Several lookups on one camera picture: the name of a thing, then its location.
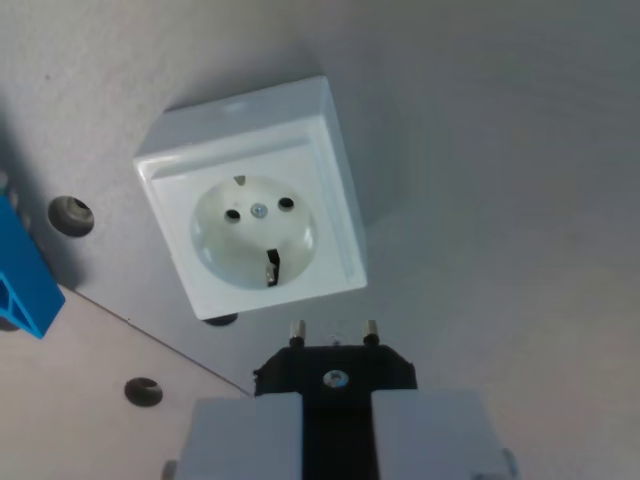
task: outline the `power outlet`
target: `power outlet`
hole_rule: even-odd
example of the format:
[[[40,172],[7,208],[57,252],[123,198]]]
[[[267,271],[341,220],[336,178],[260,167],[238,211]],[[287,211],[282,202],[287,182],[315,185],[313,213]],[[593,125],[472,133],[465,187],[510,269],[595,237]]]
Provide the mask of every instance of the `power outlet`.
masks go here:
[[[134,164],[197,318],[367,284],[324,77],[166,113]]]

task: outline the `blue plastic part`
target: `blue plastic part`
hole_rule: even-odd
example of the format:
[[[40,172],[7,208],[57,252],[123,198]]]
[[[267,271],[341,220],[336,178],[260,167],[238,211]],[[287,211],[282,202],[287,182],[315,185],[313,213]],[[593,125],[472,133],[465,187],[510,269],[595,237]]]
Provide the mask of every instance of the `blue plastic part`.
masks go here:
[[[0,196],[0,317],[42,338],[62,305],[64,295],[40,252]]]

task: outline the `screw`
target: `screw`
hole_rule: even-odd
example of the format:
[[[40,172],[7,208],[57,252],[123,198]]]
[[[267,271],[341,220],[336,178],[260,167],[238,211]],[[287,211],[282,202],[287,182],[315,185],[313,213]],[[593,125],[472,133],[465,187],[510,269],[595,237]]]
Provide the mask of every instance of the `screw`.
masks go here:
[[[343,388],[349,383],[349,375],[342,370],[330,370],[324,374],[322,381],[329,388]]]
[[[269,209],[263,203],[254,203],[251,205],[251,215],[256,218],[264,218],[269,213]]]

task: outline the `mounting hole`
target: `mounting hole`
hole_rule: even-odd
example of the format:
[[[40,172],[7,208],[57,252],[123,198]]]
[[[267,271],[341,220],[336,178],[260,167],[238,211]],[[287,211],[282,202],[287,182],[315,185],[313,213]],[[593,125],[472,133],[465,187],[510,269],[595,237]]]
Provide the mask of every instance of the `mounting hole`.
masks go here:
[[[209,318],[208,320],[203,320],[207,325],[211,325],[212,327],[226,327],[227,325],[231,325],[238,319],[237,313],[231,313],[229,315],[223,315],[221,317]]]
[[[20,328],[16,327],[6,318],[0,317],[0,332],[15,332],[17,330],[20,330]]]
[[[162,389],[155,380],[136,377],[124,386],[124,395],[137,407],[153,407],[162,400]]]
[[[69,196],[54,198],[49,204],[48,216],[53,228],[68,237],[84,237],[95,223],[87,204]]]
[[[229,223],[238,223],[240,221],[240,212],[237,210],[227,210],[224,212],[224,219]]]
[[[282,210],[283,212],[290,212],[291,210],[293,210],[293,207],[293,200],[291,200],[289,197],[282,197],[278,202],[278,208],[280,208],[280,210]]]

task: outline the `metal prong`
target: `metal prong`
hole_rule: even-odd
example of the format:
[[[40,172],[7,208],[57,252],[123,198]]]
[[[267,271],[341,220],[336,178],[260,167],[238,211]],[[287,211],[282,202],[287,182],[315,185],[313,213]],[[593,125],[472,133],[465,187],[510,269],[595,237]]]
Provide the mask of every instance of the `metal prong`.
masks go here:
[[[273,263],[267,263],[267,285],[273,286],[276,284],[276,266]]]
[[[304,320],[296,320],[291,323],[289,335],[290,347],[304,347],[304,339],[307,336],[307,324]]]
[[[380,345],[380,337],[378,336],[378,324],[375,320],[367,320],[367,324],[364,329],[364,338],[362,342],[365,345],[376,346]]]

